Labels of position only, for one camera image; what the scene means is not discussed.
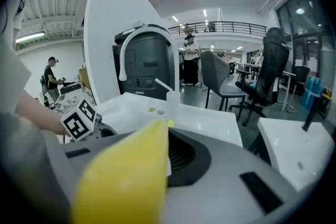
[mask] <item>white cube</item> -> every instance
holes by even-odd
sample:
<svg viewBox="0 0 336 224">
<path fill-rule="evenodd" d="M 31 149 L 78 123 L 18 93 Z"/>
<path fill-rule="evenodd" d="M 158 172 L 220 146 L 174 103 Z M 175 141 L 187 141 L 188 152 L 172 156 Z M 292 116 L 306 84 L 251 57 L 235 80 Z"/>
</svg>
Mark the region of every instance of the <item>white cube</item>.
<svg viewBox="0 0 336 224">
<path fill-rule="evenodd" d="M 95 118 L 94 107 L 81 99 L 68 108 L 61 122 L 73 139 L 79 141 L 94 131 Z"/>
</svg>

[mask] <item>round ceiling light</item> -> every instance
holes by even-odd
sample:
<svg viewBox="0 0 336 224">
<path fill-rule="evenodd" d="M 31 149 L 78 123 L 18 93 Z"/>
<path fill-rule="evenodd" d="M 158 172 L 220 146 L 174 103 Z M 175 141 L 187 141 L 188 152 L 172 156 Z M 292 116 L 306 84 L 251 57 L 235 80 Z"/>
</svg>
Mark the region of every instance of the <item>round ceiling light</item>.
<svg viewBox="0 0 336 224">
<path fill-rule="evenodd" d="M 297 14 L 303 14 L 304 11 L 305 11 L 304 8 L 298 8 L 298 9 L 296 10 L 296 13 L 297 13 Z"/>
</svg>

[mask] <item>black cap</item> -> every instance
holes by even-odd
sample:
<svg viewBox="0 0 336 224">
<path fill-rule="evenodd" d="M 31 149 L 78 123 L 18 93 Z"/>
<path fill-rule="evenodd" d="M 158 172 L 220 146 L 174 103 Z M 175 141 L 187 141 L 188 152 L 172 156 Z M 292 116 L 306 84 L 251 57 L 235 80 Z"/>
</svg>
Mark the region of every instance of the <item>black cap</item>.
<svg viewBox="0 0 336 224">
<path fill-rule="evenodd" d="M 188 39 L 190 39 L 192 37 L 195 37 L 195 36 L 193 36 L 192 34 L 189 34 L 189 35 L 187 35 L 187 37 L 185 39 L 188 40 Z"/>
</svg>

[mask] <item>black metal railing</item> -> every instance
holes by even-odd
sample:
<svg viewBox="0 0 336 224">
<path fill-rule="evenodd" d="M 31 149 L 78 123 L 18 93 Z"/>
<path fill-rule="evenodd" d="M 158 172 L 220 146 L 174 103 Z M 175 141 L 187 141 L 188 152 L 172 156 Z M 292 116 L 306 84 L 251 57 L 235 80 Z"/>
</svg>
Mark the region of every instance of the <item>black metal railing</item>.
<svg viewBox="0 0 336 224">
<path fill-rule="evenodd" d="M 256 36 L 266 35 L 266 26 L 255 25 L 241 22 L 202 22 L 192 23 L 169 28 L 169 32 L 173 37 L 184 36 L 194 33 L 241 33 Z"/>
</svg>

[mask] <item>chair backrest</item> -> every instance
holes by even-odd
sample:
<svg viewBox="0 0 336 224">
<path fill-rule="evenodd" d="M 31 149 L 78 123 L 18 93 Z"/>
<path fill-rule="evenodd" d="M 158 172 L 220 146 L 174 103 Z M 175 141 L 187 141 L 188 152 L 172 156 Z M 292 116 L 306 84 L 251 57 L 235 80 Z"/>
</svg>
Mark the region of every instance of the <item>chair backrest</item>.
<svg viewBox="0 0 336 224">
<path fill-rule="evenodd" d="M 230 73 L 229 65 L 210 50 L 201 53 L 203 83 L 216 93 Z"/>
<path fill-rule="evenodd" d="M 275 79 L 282 74 L 288 60 L 289 50 L 282 43 L 286 41 L 280 28 L 272 27 L 267 31 L 264 60 L 256 83 L 257 94 L 266 104 L 277 101 L 278 94 L 273 94 Z"/>
<path fill-rule="evenodd" d="M 299 82 L 306 82 L 310 68 L 308 67 L 294 67 L 293 74 L 295 74 L 295 80 Z"/>
</svg>

